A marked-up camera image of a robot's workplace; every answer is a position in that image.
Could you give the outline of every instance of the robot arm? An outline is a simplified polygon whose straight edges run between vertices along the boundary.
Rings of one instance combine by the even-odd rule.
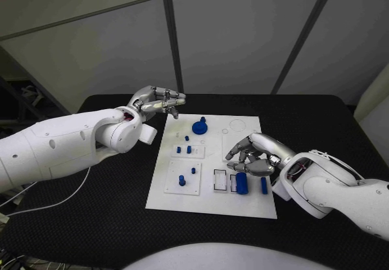
[[[319,151],[296,154],[287,146],[261,133],[237,143],[227,159],[240,153],[240,163],[228,167],[255,176],[268,176],[281,169],[273,191],[286,200],[296,200],[317,218],[333,209],[343,212],[364,231],[389,241],[389,185],[378,179],[356,180],[352,173]],[[268,159],[258,159],[266,153]]]
[[[185,94],[149,86],[127,106],[49,119],[2,139],[0,192],[80,172],[126,153],[139,140],[152,144],[157,130],[143,122],[156,112],[178,118],[175,105],[185,104],[185,98]]]

